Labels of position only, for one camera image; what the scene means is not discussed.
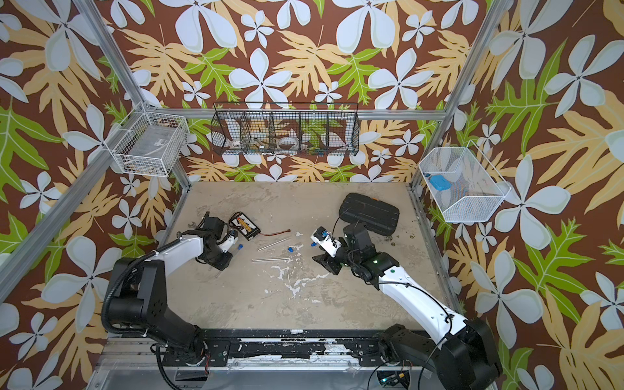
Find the clear test tube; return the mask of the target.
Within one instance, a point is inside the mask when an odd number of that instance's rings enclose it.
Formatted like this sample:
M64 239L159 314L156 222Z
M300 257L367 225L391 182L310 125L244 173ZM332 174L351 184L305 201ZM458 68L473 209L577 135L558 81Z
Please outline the clear test tube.
M252 259L251 262L252 263L275 263L275 262L289 262L291 259L290 258L259 258L259 259Z
M277 240L277 241L275 241L275 242L272 242L271 244L268 244L268 245L265 245L265 246L259 247L259 248L258 248L258 252L263 252L263 251L265 251L265 250L272 249L272 248L274 248L274 247L277 247L278 245L282 245L282 244L284 244L284 243L286 243L286 242L289 242L291 239L292 239L292 237L286 237L286 238L283 238L283 239Z

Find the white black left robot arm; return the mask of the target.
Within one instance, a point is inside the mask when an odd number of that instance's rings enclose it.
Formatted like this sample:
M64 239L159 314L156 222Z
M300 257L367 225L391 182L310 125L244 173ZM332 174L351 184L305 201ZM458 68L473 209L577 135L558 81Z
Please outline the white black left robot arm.
M219 271L232 261L230 249L239 232L222 219L205 215L198 227L140 258L115 263L102 303L102 326L108 333L144 336L177 354L200 359L206 353L199 327L168 306L167 278L191 260Z

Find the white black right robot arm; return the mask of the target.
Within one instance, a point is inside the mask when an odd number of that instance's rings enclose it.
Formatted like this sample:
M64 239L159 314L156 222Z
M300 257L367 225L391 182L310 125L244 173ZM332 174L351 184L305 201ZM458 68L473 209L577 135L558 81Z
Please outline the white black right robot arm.
M446 389L486 389L503 373L492 330L467 319L427 292L390 254L380 252L363 224L350 224L343 237L318 227L311 239L323 250L313 260L333 275L348 268L365 284L394 300L427 333L395 324L380 336L385 362L412 363L434 373Z

